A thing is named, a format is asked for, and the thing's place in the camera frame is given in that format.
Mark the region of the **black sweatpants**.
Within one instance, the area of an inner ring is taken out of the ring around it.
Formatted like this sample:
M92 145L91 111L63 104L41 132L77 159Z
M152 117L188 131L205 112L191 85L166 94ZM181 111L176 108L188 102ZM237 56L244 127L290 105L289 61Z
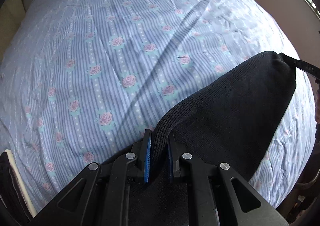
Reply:
M189 225L187 185L170 179L170 136L207 164L228 163L249 182L295 89L296 68L268 51L173 107L151 135L148 181L130 187L127 225Z

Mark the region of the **folded black clothes stack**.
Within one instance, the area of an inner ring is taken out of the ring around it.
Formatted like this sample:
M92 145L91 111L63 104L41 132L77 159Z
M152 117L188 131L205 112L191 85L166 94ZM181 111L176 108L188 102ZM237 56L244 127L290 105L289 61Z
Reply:
M1 154L1 225L29 225L33 219L6 152Z

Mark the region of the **blue floral bed sheet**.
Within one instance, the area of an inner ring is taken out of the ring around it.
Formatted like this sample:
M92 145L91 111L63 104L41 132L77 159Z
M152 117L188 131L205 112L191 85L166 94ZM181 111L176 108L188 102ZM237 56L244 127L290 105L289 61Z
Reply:
M1 63L1 150L31 214L267 50L298 58L254 0L34 0Z

